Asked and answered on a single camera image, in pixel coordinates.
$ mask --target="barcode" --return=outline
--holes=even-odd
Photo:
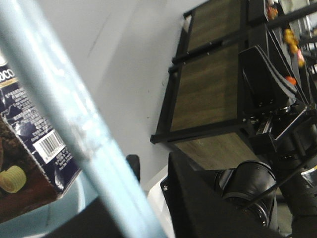
[[[65,147],[65,144],[59,134],[52,130],[35,142],[33,146],[47,164]]]

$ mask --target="cardboard box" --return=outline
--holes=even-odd
[[[79,172],[0,52],[0,223],[61,198]]]

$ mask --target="light blue surface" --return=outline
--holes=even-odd
[[[97,193],[81,173],[60,200],[0,224],[1,238],[26,238],[49,233],[82,211]]]

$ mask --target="light blue pole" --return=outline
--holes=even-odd
[[[166,237],[38,5],[32,0],[1,0],[0,16],[0,46],[9,64],[57,129],[122,233],[127,238]]]

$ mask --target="wooden panel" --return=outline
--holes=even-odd
[[[259,160],[236,133],[175,145],[206,170],[235,168],[245,160]]]
[[[240,0],[210,0],[195,10],[188,50],[240,28]]]
[[[183,66],[171,130],[237,117],[238,44]]]

